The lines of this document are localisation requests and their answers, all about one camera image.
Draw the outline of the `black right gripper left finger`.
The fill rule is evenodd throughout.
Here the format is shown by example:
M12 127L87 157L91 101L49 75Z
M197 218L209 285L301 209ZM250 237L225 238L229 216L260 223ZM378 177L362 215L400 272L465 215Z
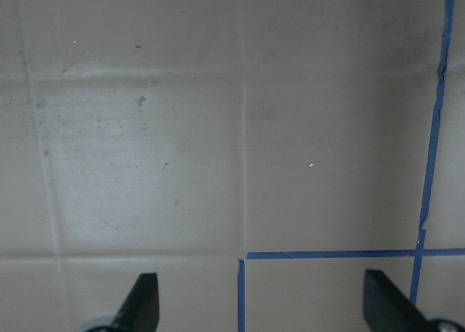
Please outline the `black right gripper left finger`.
M109 331L155 332L160 320L158 276L142 273L112 319Z

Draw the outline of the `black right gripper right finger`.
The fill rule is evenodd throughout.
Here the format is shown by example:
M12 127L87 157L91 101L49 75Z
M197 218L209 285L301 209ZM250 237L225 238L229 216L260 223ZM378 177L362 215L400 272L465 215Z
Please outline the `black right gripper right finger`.
M363 317L374 332L436 331L381 270L365 271Z

